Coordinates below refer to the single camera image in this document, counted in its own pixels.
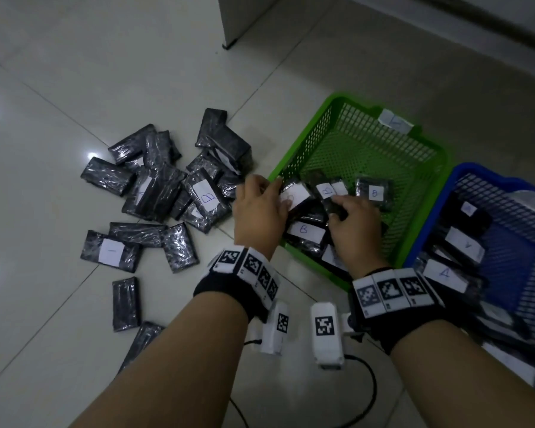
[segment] person's right hand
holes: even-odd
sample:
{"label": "person's right hand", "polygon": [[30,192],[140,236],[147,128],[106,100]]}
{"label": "person's right hand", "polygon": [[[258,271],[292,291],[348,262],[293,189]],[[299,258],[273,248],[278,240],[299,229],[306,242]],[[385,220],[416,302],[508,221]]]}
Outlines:
{"label": "person's right hand", "polygon": [[329,231],[338,256],[353,279],[373,270],[389,266],[380,254],[380,212],[370,201],[349,195],[334,195],[333,202],[342,206],[349,216],[344,221],[333,213]]}

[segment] white glossy floor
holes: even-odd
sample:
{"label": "white glossy floor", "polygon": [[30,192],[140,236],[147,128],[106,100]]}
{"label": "white glossy floor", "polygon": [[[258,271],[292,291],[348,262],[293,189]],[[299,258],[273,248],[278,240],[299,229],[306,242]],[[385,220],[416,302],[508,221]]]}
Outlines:
{"label": "white glossy floor", "polygon": [[[79,174],[149,122],[171,130],[183,168],[204,108],[225,108],[268,174],[344,90],[420,122],[457,161],[535,183],[535,79],[523,73],[347,0],[281,0],[228,52],[220,27],[215,0],[0,0],[0,427],[67,426],[133,340],[111,327],[111,282],[127,273],[79,259],[88,229],[130,217]],[[203,265],[174,276],[161,250],[144,252],[145,319],[174,318],[232,228],[192,231]],[[244,350],[233,397],[251,427],[335,426],[366,405],[370,377],[317,369],[309,307],[346,300],[285,251],[274,264],[290,339],[282,358]],[[358,426],[423,426],[388,357],[346,346],[379,383]],[[232,407],[225,426],[243,426]]]}

